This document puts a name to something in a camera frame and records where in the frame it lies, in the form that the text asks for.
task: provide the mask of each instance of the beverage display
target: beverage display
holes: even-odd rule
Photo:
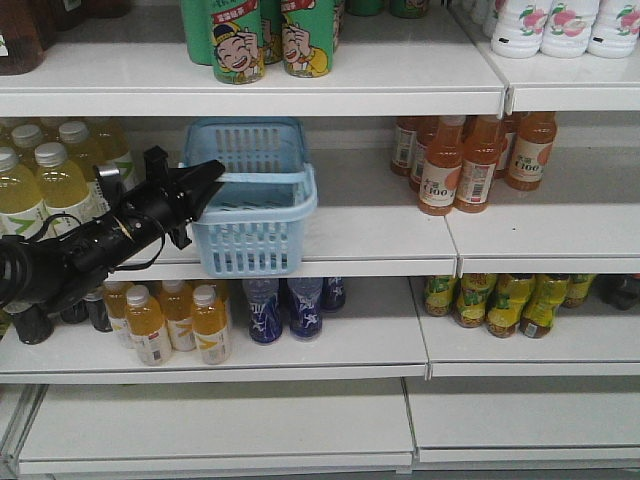
[[[458,279],[453,275],[430,275],[424,289],[424,306],[433,317],[443,317],[451,311]]]
[[[310,340],[322,331],[322,278],[289,278],[291,296],[291,333],[301,340]]]
[[[102,151],[104,162],[115,165],[126,190],[138,183],[129,142],[120,123],[113,117],[85,117],[91,137]]]
[[[171,345],[180,352],[189,352],[196,348],[191,318],[192,296],[193,289],[184,280],[162,281],[158,301],[167,321]]]
[[[30,4],[0,0],[0,12],[0,75],[30,72],[44,60]]]
[[[87,222],[96,213],[96,207],[80,168],[67,157],[60,143],[43,143],[36,148],[39,168],[36,182],[51,215],[66,214],[80,223]],[[58,218],[54,229],[61,235],[78,226],[71,217]]]
[[[279,284],[277,278],[242,281],[242,288],[251,312],[249,335],[260,344],[273,343],[282,334],[282,320],[278,311]]]
[[[0,147],[0,224],[12,235],[29,238],[43,225],[48,213],[36,179],[18,162],[18,156]]]
[[[535,278],[531,273],[502,273],[493,295],[492,307],[487,313],[487,329],[498,338],[513,335],[520,322],[525,304],[531,298]]]
[[[567,274],[536,275],[536,286],[520,320],[520,331],[530,338],[544,337],[553,327],[558,307],[569,285]]]
[[[551,157],[558,132],[555,112],[531,112],[518,128],[505,181],[516,190],[536,190]]]
[[[193,291],[191,306],[193,333],[202,361],[208,365],[224,362],[231,354],[231,335],[222,300],[211,285]]]
[[[104,282],[103,300],[105,307],[107,307],[109,323],[118,342],[125,348],[133,348],[129,323],[125,314],[127,290],[131,287],[133,287],[131,282]]]
[[[498,279],[495,273],[465,273],[460,279],[460,293],[455,303],[453,317],[465,328],[479,327],[484,323],[487,300]]]
[[[138,358],[145,365],[160,365],[171,357],[171,342],[158,301],[144,285],[127,290],[125,316],[131,341]]]
[[[424,213],[446,215],[453,208],[462,165],[464,122],[460,115],[440,117],[422,172],[418,207]]]
[[[476,119],[473,132],[464,142],[462,171],[453,206],[467,213],[487,208],[493,174],[502,151],[500,120],[493,115]]]

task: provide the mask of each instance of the light blue basket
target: light blue basket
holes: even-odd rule
[[[187,133],[182,163],[216,159],[224,187],[193,223],[212,277],[284,275],[302,259],[304,220],[318,203],[300,123],[291,118],[204,118]]]

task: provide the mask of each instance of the white bottle cap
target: white bottle cap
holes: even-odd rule
[[[89,138],[89,129],[84,122],[65,122],[60,125],[60,140],[64,143],[82,143]]]
[[[149,290],[144,285],[135,285],[127,290],[127,303],[132,307],[143,307],[149,301]]]
[[[0,147],[0,172],[11,170],[18,164],[18,155],[13,148]]]
[[[30,123],[14,128],[11,132],[11,138],[13,143],[21,148],[35,148],[44,141],[40,127]]]
[[[36,162],[43,167],[57,167],[67,161],[67,149],[57,142],[43,143],[36,148]]]
[[[193,291],[193,303],[199,307],[208,307],[216,300],[216,291],[211,285],[200,285]]]

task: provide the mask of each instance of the store shelf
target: store shelf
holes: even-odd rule
[[[484,212],[447,215],[459,271],[639,272],[637,157],[637,148],[556,148],[538,190],[496,181]]]
[[[302,265],[291,276],[389,276],[452,274],[456,249],[443,218],[424,215],[407,179],[389,170],[384,149],[315,150],[319,207],[306,220]],[[129,260],[142,263],[153,244]],[[114,279],[205,278],[195,244],[180,251],[167,244],[147,270]]]
[[[501,339],[466,329],[422,306],[422,280],[412,279],[427,345],[430,377],[564,377],[640,375],[638,309],[604,304],[592,292],[577,309],[561,308],[545,337]]]
[[[640,109],[640,48],[621,59],[590,53],[573,59],[543,53],[526,59],[506,58],[493,53],[490,39],[459,6],[451,11],[507,85],[507,113]]]
[[[640,391],[627,378],[406,383],[416,468],[640,465]]]
[[[273,345],[259,345],[248,333],[248,311],[233,284],[232,354],[216,366],[196,351],[173,352],[158,367],[140,363],[114,334],[85,322],[56,325],[53,335],[27,346],[11,329],[0,342],[0,382],[50,384],[241,382],[419,376],[426,351],[406,278],[347,279],[347,303],[324,316],[323,331],[310,342],[285,328]]]
[[[170,478],[399,470],[412,451],[397,379],[50,386],[20,471]]]

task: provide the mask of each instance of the plastic bottle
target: plastic bottle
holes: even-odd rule
[[[224,362],[231,354],[231,335],[220,297],[211,285],[193,291],[191,306],[193,333],[202,361],[208,365]]]
[[[322,331],[322,278],[289,278],[287,285],[291,292],[291,333],[300,340],[311,340]]]
[[[639,31],[640,1],[601,0],[587,51],[604,58],[628,57],[636,47]]]
[[[524,191],[540,186],[557,132],[555,112],[532,112],[522,119],[505,179],[507,185]]]
[[[471,136],[464,142],[462,172],[453,206],[467,213],[487,208],[502,139],[500,120],[494,115],[482,115],[476,120]]]
[[[135,165],[127,136],[120,123],[113,117],[85,117],[91,136],[98,142],[105,163],[120,170],[122,182],[127,190],[138,183]]]
[[[133,348],[131,331],[125,314],[127,306],[127,290],[133,287],[131,282],[104,282],[103,300],[107,307],[109,323],[116,334],[120,345]]]
[[[587,50],[599,4],[600,0],[554,0],[540,51],[559,58],[582,55]]]
[[[47,211],[51,214],[66,213],[85,223],[96,214],[96,207],[82,176],[82,171],[67,157],[60,143],[43,143],[36,148],[39,168],[36,182],[44,198]],[[58,235],[78,226],[69,217],[62,217],[54,223]]]
[[[0,75],[30,72],[44,60],[29,2],[0,0]]]
[[[462,165],[463,115],[442,116],[427,150],[418,207],[429,215],[446,215],[453,208]]]
[[[436,137],[438,124],[439,118],[436,115],[423,117],[416,133],[413,158],[411,160],[411,173],[409,174],[409,186],[416,192],[420,191],[427,150]]]
[[[167,320],[171,345],[180,352],[196,348],[191,318],[192,296],[193,289],[184,280],[163,280],[158,301]]]
[[[0,147],[0,224],[4,231],[29,238],[47,217],[33,173],[18,162],[12,149]]]
[[[20,161],[35,173],[38,170],[35,150],[38,145],[45,143],[40,127],[33,124],[20,125],[12,130],[11,139]]]
[[[536,287],[522,312],[520,331],[529,338],[541,338],[549,333],[568,285],[569,275],[566,274],[536,275]]]
[[[160,365],[171,357],[171,342],[158,301],[144,285],[127,290],[125,316],[131,341],[138,358],[145,365]]]
[[[275,342],[282,335],[282,320],[278,311],[277,278],[256,278],[242,281],[242,288],[251,311],[249,335],[260,344]]]
[[[104,198],[98,179],[93,171],[94,166],[106,165],[104,154],[98,141],[91,136],[87,124],[80,121],[63,123],[60,125],[59,132],[60,140],[62,140],[67,149],[69,159],[82,170],[82,175],[87,182],[87,188],[89,188],[98,207],[98,213],[107,212],[109,203]]]
[[[406,177],[411,172],[411,159],[421,119],[422,117],[396,119],[395,151],[389,165],[396,175]]]

